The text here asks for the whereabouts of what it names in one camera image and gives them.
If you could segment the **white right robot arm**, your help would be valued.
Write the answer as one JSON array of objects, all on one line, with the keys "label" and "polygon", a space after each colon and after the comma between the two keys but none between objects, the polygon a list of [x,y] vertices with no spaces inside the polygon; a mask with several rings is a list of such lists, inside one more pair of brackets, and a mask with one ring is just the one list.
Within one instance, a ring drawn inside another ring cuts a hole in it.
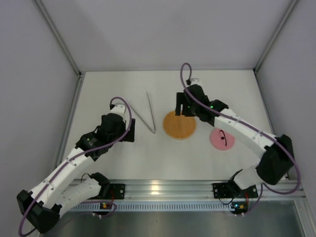
[{"label": "white right robot arm", "polygon": [[176,94],[175,114],[198,117],[227,132],[260,158],[257,165],[237,171],[227,182],[228,190],[236,197],[254,185],[276,185],[294,166],[293,146],[288,136],[277,137],[248,124],[224,102],[210,101],[198,84],[191,84]]}]

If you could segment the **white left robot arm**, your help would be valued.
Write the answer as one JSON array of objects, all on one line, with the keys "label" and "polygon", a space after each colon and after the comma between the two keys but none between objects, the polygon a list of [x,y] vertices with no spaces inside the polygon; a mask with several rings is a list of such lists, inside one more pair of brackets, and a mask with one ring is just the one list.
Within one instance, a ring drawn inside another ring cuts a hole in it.
[{"label": "white left robot arm", "polygon": [[71,208],[87,199],[111,198],[110,180],[96,172],[79,185],[69,188],[72,181],[87,167],[108,152],[115,140],[134,142],[135,122],[126,123],[122,116],[109,113],[101,117],[101,125],[81,136],[69,156],[40,184],[17,195],[21,214],[34,229],[45,234]]}]

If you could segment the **pink round lid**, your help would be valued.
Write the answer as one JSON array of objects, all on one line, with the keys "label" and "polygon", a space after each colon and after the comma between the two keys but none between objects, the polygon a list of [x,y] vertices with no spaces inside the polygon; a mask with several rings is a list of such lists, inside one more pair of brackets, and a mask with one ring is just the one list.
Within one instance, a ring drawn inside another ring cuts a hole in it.
[{"label": "pink round lid", "polygon": [[231,149],[235,144],[235,137],[222,129],[214,129],[210,135],[209,140],[211,145],[221,151]]}]

